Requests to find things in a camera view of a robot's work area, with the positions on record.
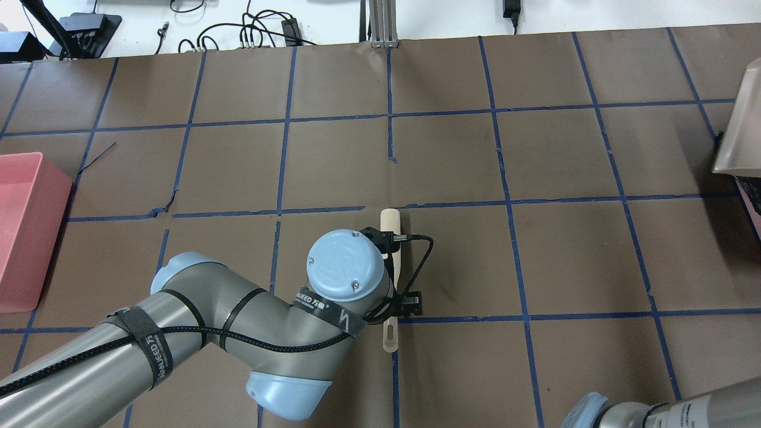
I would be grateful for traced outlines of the beige plastic dustpan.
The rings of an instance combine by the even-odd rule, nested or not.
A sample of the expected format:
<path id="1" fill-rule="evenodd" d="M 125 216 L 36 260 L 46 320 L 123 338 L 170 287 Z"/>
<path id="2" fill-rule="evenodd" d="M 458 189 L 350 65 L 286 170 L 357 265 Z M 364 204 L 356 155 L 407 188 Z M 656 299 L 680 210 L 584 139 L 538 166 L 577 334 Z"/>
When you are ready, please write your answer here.
<path id="1" fill-rule="evenodd" d="M 712 172 L 760 178 L 760 59 L 744 71 Z"/>

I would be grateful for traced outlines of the cream hand brush black bristles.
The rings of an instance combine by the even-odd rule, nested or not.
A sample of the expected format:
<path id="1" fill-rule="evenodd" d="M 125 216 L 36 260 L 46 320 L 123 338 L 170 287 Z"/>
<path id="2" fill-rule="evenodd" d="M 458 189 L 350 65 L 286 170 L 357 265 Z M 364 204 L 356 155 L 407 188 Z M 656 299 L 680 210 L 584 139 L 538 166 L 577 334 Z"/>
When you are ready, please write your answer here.
<path id="1" fill-rule="evenodd" d="M 389 231 L 392 235 L 401 233 L 401 214 L 397 209 L 387 208 L 380 212 L 380 230 Z M 400 278 L 401 250 L 391 252 L 385 257 L 388 265 L 389 279 L 392 280 L 394 291 L 398 288 Z M 389 317 L 383 323 L 383 349 L 387 353 L 397 352 L 398 349 L 398 319 Z"/>

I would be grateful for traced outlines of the black power adapter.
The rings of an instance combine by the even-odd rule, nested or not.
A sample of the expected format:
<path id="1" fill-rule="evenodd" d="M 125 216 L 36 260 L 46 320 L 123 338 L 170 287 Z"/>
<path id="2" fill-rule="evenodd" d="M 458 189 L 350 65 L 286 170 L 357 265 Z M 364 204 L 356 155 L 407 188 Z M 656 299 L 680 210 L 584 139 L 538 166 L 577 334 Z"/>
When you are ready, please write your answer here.
<path id="1" fill-rule="evenodd" d="M 282 37 L 286 46 L 304 45 L 301 29 L 295 17 L 288 17 L 282 20 Z"/>

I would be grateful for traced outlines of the aluminium frame post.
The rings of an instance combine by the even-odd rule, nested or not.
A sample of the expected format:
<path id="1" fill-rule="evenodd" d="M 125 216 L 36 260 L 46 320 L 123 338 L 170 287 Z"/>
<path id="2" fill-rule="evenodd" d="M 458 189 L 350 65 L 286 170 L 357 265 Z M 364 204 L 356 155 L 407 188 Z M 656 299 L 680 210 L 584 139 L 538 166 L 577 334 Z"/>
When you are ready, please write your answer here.
<path id="1" fill-rule="evenodd" d="M 397 48 L 397 1 L 360 1 L 359 43 L 373 48 Z"/>

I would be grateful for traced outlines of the pink plastic bin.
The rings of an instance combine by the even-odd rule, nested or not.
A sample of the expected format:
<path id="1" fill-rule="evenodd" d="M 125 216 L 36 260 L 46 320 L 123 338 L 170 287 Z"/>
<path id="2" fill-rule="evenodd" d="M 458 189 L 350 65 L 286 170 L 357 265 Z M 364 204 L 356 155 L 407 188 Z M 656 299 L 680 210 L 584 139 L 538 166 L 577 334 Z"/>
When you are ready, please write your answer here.
<path id="1" fill-rule="evenodd" d="M 73 181 L 43 153 L 1 157 L 1 312 L 38 305 Z"/>

